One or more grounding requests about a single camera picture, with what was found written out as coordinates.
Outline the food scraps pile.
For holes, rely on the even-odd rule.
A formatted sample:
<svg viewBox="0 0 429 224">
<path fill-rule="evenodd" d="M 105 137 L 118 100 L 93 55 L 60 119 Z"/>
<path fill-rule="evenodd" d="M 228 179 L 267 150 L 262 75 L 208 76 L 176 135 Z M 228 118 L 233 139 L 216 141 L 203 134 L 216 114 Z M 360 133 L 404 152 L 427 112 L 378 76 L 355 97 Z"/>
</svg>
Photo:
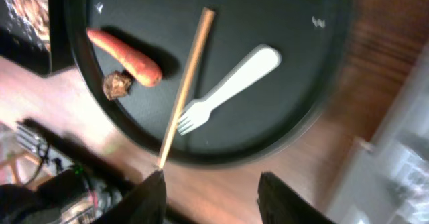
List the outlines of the food scraps pile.
<svg viewBox="0 0 429 224">
<path fill-rule="evenodd" d="M 50 52 L 50 19 L 48 0 L 1 0 L 6 15 L 22 31 L 25 38 L 34 41 L 41 50 Z"/>
</svg>

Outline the brown food lump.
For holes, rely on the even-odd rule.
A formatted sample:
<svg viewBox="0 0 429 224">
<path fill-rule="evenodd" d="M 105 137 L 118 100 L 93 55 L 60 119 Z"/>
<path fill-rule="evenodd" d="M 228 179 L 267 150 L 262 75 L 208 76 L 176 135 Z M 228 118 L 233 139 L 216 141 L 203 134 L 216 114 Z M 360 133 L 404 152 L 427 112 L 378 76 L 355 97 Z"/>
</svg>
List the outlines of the brown food lump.
<svg viewBox="0 0 429 224">
<path fill-rule="evenodd" d="M 114 71 L 103 79 L 103 92 L 110 101 L 129 94 L 133 79 L 123 72 Z"/>
</svg>

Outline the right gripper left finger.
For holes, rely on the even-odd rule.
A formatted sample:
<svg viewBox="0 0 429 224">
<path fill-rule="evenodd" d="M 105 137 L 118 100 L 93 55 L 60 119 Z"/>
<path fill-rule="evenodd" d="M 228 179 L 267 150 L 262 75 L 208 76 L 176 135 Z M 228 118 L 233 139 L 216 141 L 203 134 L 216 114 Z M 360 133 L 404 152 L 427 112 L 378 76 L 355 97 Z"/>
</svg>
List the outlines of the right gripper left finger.
<svg viewBox="0 0 429 224">
<path fill-rule="evenodd" d="M 164 172 L 156 170 L 94 223 L 160 224 L 164 221 L 165 212 L 166 183 Z"/>
</svg>

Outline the orange carrot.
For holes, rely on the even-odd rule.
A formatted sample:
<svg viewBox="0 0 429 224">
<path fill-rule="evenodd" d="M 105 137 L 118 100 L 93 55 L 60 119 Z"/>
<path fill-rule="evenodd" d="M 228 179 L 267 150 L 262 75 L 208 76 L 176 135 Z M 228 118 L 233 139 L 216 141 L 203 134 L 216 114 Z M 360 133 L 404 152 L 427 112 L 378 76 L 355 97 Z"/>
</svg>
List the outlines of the orange carrot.
<svg viewBox="0 0 429 224">
<path fill-rule="evenodd" d="M 86 34 L 94 45 L 116 59 L 143 86 L 154 87 L 162 80 L 161 68 L 142 52 L 103 30 L 87 28 Z"/>
</svg>

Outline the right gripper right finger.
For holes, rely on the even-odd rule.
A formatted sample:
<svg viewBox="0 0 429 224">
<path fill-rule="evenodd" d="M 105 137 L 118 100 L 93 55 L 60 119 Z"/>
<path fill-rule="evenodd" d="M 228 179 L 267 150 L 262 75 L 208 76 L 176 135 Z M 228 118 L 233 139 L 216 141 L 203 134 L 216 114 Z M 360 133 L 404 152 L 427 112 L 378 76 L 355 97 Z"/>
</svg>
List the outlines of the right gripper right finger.
<svg viewBox="0 0 429 224">
<path fill-rule="evenodd" d="M 263 224 L 334 224 L 273 172 L 262 172 L 257 204 Z"/>
</svg>

